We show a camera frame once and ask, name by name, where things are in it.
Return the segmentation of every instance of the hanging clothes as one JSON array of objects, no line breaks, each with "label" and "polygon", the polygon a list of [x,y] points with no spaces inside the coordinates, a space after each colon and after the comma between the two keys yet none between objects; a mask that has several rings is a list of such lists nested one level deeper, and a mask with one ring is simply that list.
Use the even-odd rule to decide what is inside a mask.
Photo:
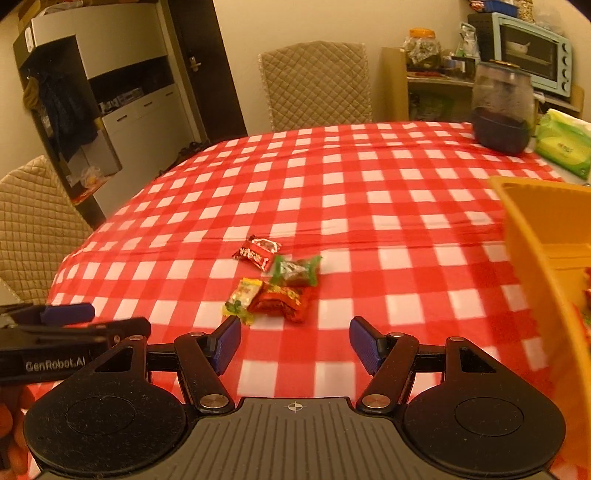
[{"label": "hanging clothes", "polygon": [[96,126],[90,109],[64,77],[40,74],[39,99],[47,110],[57,146],[66,161],[82,145],[96,138]]},{"label": "hanging clothes", "polygon": [[49,138],[53,137],[53,129],[51,128],[51,122],[47,116],[47,110],[41,103],[39,98],[39,81],[35,77],[29,77],[25,91],[22,94],[22,102],[25,107],[29,110],[36,111],[41,118],[43,128]]}]

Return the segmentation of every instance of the table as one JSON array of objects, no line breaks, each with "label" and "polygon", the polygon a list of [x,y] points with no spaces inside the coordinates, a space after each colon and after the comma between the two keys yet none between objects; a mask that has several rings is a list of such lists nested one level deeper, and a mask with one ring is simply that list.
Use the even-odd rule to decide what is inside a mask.
[{"label": "table", "polygon": [[[116,212],[64,260],[49,302],[92,302],[100,320],[145,316],[154,343],[210,332],[238,280],[260,274],[231,259],[254,233],[294,258],[321,253],[322,275],[305,324],[269,318],[244,327],[222,379],[235,399],[355,399],[369,377],[349,346],[354,315],[421,343],[465,336],[548,393],[492,175],[559,178],[531,152],[483,148],[468,124],[353,125],[224,142]],[[180,395],[173,375],[154,380]],[[435,382],[417,375],[414,393]],[[556,472],[586,476],[563,463]]]}]

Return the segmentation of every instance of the screw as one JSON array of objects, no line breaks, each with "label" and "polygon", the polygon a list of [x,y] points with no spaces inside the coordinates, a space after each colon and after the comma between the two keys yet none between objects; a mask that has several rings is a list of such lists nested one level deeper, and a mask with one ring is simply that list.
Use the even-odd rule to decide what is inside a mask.
[{"label": "screw", "polygon": [[390,405],[390,399],[386,395],[366,395],[361,401],[367,408],[385,408]]},{"label": "screw", "polygon": [[230,401],[225,395],[220,395],[217,393],[205,395],[204,397],[201,397],[201,400],[199,400],[199,403],[202,407],[208,408],[210,410],[223,408],[228,405],[229,402]]}]

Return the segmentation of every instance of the green tissue package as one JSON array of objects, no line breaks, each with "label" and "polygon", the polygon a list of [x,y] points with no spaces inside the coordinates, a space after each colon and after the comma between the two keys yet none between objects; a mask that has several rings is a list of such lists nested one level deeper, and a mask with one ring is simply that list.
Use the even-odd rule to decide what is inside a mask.
[{"label": "green tissue package", "polygon": [[542,117],[535,152],[587,180],[591,170],[591,124],[554,109]]}]

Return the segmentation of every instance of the drawer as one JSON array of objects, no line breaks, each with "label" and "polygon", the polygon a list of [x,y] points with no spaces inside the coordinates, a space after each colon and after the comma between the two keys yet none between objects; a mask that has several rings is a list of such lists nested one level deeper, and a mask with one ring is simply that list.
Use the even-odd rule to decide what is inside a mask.
[{"label": "drawer", "polygon": [[173,83],[154,92],[154,94],[158,95],[158,100],[160,101],[171,101],[173,98],[178,97],[177,86]]},{"label": "drawer", "polygon": [[133,102],[133,104],[137,118],[141,118],[158,108],[160,105],[160,98],[158,95],[156,95],[156,92],[153,92],[137,99],[135,102]]},{"label": "drawer", "polygon": [[115,112],[107,113],[107,115],[103,117],[105,130],[107,130],[109,135],[113,135],[115,132],[127,128],[133,120],[138,118],[137,108],[134,106],[134,103],[136,102],[128,103],[127,105],[118,108]]}]

